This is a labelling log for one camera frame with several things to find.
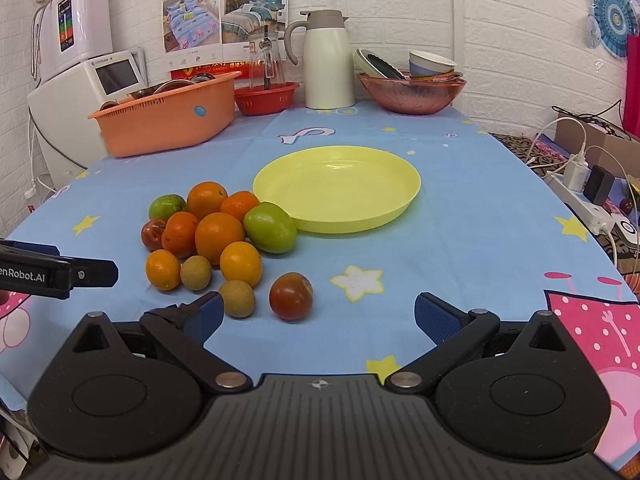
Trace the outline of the brown longan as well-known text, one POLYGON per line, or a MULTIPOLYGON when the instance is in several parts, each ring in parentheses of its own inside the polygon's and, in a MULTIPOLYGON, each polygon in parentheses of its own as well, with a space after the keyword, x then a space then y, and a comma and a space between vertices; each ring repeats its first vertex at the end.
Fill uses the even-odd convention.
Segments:
POLYGON ((249 284, 243 281, 226 281, 218 289, 224 300, 224 313, 230 318, 248 318, 255 310, 255 294, 249 284))
POLYGON ((187 289, 199 292, 206 289, 212 279, 213 269, 207 258, 192 256, 187 258, 180 269, 180 280, 187 289))

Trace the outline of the brown longan front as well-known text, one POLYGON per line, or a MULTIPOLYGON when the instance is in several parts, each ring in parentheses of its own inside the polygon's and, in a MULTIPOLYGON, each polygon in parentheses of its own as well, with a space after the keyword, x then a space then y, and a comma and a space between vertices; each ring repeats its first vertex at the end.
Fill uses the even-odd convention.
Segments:
POLYGON ((248 318, 255 310, 255 294, 249 284, 243 281, 226 281, 218 289, 224 300, 224 313, 230 318, 248 318))

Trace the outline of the small yellow-orange citrus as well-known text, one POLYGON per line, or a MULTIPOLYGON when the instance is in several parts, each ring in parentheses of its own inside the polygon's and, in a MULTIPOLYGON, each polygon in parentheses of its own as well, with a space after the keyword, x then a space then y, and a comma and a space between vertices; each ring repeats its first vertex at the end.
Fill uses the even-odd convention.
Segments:
POLYGON ((146 259, 145 274, 156 289, 169 292, 180 285, 180 261, 166 249, 154 250, 146 259))

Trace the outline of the yellow-orange citrus front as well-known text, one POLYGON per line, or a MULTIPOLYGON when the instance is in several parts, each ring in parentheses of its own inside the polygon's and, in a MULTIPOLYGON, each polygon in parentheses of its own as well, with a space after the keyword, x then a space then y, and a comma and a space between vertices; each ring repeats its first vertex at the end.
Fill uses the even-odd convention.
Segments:
POLYGON ((242 281, 255 287, 262 278, 262 257, 247 242, 233 242, 222 251, 219 267, 227 281, 242 281))

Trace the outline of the tangerine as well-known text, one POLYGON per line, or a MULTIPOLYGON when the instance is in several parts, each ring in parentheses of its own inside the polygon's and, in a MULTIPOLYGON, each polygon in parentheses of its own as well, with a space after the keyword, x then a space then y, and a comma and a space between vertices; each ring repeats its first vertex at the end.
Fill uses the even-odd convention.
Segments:
POLYGON ((219 211, 243 222, 246 214, 259 204, 260 200, 252 192, 239 191, 225 198, 220 204, 219 211))
POLYGON ((189 258, 195 252, 195 231, 198 218, 189 211, 178 211, 167 221, 162 234, 162 247, 179 259, 189 258))

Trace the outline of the small green fruit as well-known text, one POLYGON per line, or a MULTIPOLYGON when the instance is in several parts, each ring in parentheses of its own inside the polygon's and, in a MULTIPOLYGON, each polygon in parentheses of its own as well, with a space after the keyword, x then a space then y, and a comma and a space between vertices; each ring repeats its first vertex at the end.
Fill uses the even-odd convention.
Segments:
POLYGON ((178 194, 167 194, 157 197, 149 206, 150 220, 167 221, 173 214, 186 210, 186 200, 178 194))

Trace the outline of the large orange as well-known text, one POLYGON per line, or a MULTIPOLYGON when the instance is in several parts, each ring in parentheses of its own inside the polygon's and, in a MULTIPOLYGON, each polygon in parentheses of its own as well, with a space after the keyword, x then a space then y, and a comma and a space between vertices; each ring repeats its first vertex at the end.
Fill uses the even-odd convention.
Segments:
POLYGON ((204 217, 198 222, 194 236, 196 252, 213 266, 218 266, 224 248, 243 240, 245 232, 242 223, 224 212, 213 212, 204 217))

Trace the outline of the large green mango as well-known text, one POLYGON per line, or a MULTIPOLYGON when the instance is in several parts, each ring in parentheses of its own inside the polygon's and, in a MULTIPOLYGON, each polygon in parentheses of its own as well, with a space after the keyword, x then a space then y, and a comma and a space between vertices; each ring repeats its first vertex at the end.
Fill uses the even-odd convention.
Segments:
POLYGON ((282 255, 295 247, 295 223, 276 204, 263 202, 255 206, 245 215, 243 226, 246 236, 263 252, 282 255))

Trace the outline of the yellow plastic plate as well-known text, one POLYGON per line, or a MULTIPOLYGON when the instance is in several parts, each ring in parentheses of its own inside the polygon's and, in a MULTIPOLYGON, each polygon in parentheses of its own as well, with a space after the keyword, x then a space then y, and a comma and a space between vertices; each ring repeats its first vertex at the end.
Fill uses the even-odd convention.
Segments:
POLYGON ((404 158, 366 146, 328 145, 279 157, 258 171, 253 192, 283 209, 296 228, 352 234, 399 218, 421 189, 404 158))

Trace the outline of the cardboard box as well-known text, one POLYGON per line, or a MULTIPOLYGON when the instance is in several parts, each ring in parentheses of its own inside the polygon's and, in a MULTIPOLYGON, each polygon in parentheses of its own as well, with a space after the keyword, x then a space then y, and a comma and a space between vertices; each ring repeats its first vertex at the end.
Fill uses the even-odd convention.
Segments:
POLYGON ((640 177, 640 144, 637 140, 613 136, 585 122, 578 125, 574 120, 561 120, 555 125, 554 143, 564 151, 577 153, 584 138, 587 138, 586 161, 589 166, 601 166, 615 177, 622 178, 624 175, 616 162, 618 160, 626 174, 640 177))

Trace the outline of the pink glass bowl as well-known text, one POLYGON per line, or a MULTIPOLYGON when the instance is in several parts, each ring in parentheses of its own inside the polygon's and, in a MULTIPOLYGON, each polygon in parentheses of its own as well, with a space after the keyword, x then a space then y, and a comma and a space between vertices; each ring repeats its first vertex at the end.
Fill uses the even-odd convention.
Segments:
POLYGON ((386 110, 405 115, 433 115, 447 106, 466 85, 462 78, 432 81, 376 78, 359 74, 363 88, 386 110))

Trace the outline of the white water purifier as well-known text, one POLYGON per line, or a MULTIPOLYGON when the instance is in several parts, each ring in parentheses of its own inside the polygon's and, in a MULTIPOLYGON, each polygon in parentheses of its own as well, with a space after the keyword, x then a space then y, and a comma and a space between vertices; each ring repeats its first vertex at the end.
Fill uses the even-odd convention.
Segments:
POLYGON ((36 79, 41 82, 111 53, 108 0, 50 0, 36 17, 34 47, 36 79))

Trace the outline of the white blue ceramic bowl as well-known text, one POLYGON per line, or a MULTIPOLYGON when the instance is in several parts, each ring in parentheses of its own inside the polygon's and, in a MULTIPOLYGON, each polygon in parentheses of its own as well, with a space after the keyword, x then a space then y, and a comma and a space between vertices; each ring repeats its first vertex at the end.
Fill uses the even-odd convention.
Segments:
POLYGON ((456 62, 438 54, 420 50, 409 52, 409 73, 413 77, 446 74, 453 72, 456 67, 456 62))

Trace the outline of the glass pitcher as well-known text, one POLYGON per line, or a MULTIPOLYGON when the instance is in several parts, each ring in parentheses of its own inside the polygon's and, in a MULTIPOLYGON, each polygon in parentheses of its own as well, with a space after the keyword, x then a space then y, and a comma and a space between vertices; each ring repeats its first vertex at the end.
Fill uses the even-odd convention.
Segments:
POLYGON ((248 50, 248 74, 252 90, 271 90, 285 83, 277 32, 270 32, 267 25, 255 30, 250 35, 248 50))

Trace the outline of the wall calendar poster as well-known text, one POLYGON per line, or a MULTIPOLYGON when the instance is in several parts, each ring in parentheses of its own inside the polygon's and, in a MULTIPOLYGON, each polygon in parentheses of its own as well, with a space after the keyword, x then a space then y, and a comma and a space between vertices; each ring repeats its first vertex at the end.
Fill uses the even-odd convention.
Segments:
POLYGON ((246 78, 259 38, 282 44, 288 0, 162 0, 160 24, 171 77, 238 70, 246 78))

